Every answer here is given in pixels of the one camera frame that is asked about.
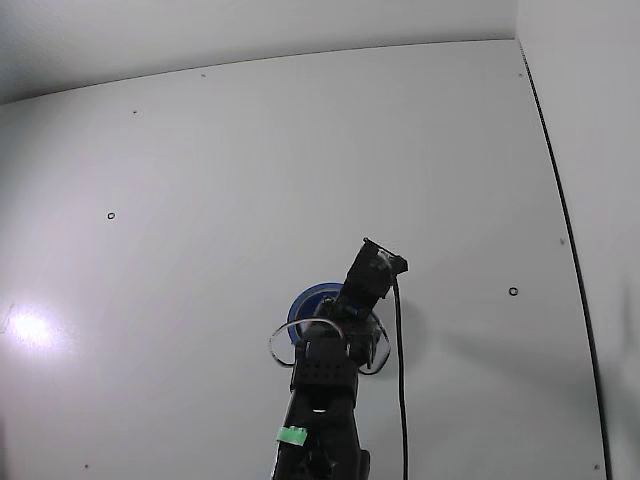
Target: black cable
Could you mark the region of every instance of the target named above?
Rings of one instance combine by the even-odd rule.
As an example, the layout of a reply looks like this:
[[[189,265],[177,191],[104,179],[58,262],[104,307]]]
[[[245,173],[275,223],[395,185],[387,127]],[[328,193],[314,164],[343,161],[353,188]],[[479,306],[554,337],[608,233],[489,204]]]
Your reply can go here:
[[[393,277],[393,296],[396,305],[396,343],[398,344],[398,403],[402,423],[402,480],[409,479],[409,435],[407,433],[407,406],[404,401],[404,350],[402,346],[402,315],[400,312],[400,287]]]

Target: white wall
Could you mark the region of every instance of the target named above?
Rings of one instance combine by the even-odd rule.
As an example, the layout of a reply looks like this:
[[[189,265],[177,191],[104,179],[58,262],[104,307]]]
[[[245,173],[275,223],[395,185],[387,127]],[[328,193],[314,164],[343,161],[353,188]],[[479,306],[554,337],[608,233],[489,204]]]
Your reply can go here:
[[[615,480],[640,478],[640,2],[521,0],[605,387]]]
[[[0,476],[265,478],[289,384],[266,339],[367,235],[410,265],[412,478],[603,479],[517,42],[90,87],[3,107],[0,145]],[[360,384],[372,480],[400,475],[396,381],[393,357]]]
[[[514,38],[515,0],[3,0],[0,104],[241,60]]]

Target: green connector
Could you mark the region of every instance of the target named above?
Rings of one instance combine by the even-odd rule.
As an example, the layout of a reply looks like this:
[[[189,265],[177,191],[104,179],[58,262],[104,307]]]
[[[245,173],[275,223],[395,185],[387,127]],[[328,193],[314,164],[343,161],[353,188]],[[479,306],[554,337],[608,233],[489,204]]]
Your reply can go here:
[[[280,427],[276,440],[301,447],[307,439],[307,429],[301,427]]]

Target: blue disc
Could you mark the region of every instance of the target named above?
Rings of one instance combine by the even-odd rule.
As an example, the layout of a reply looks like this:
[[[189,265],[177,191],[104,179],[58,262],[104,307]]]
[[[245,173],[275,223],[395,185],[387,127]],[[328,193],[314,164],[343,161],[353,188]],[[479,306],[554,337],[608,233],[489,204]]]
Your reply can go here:
[[[298,295],[298,298],[296,298],[293,305],[291,305],[289,315],[287,316],[287,323],[300,318],[313,317],[322,299],[325,297],[337,297],[341,288],[341,283],[319,283],[318,285],[307,288]],[[291,343],[295,345],[298,340],[300,340],[298,329],[296,326],[293,326],[287,330],[289,331]]]

